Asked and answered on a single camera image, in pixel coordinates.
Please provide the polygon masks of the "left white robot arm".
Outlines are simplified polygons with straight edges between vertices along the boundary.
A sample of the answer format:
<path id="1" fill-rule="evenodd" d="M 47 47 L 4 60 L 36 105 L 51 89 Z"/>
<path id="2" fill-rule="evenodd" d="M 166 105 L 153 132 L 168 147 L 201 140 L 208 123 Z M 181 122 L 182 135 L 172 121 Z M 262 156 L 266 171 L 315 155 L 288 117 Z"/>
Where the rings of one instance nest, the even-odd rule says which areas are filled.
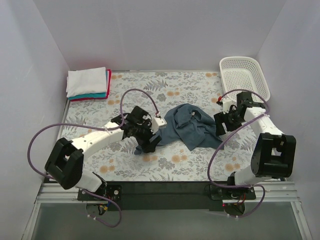
<path id="1" fill-rule="evenodd" d="M 112 118 L 102 130 L 93 131 L 82 137 L 59 139 L 44 169 L 60 186 L 85 189 L 95 200 L 106 196 L 106 181 L 94 172 L 83 169 L 84 162 L 106 146 L 133 137 L 144 153 L 153 153 L 161 137 L 156 133 L 166 127 L 167 122 L 159 114 L 150 114 L 135 106 L 130 113 Z"/>

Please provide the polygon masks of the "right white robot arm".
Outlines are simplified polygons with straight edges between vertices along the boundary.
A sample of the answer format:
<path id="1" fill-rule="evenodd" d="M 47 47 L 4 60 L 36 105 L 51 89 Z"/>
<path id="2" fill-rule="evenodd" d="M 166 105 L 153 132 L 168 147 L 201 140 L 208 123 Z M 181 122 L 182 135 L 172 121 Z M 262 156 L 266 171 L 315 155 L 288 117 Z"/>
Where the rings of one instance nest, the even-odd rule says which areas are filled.
<path id="1" fill-rule="evenodd" d="M 227 195 L 237 199 L 258 183 L 288 178 L 292 175 L 297 140 L 279 130 L 269 116 L 266 100 L 259 94 L 236 89 L 236 101 L 220 96 L 217 104 L 222 112 L 214 115 L 216 135 L 230 132 L 233 137 L 239 130 L 251 127 L 257 137 L 256 145 L 246 168 L 233 172 L 226 182 L 215 186 L 225 188 Z"/>

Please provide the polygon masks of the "blue grey t shirt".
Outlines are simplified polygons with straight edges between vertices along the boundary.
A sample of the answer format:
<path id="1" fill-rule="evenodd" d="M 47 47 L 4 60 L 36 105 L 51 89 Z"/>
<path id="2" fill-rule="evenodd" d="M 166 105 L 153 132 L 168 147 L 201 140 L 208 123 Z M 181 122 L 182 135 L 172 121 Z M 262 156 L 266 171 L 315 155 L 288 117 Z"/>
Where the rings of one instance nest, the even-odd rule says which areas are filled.
<path id="1" fill-rule="evenodd" d="M 222 143 L 216 135 L 216 122 L 202 109 L 184 103 L 170 109 L 164 116 L 167 125 L 157 131 L 158 147 L 182 141 L 189 151 L 195 148 L 217 149 Z"/>

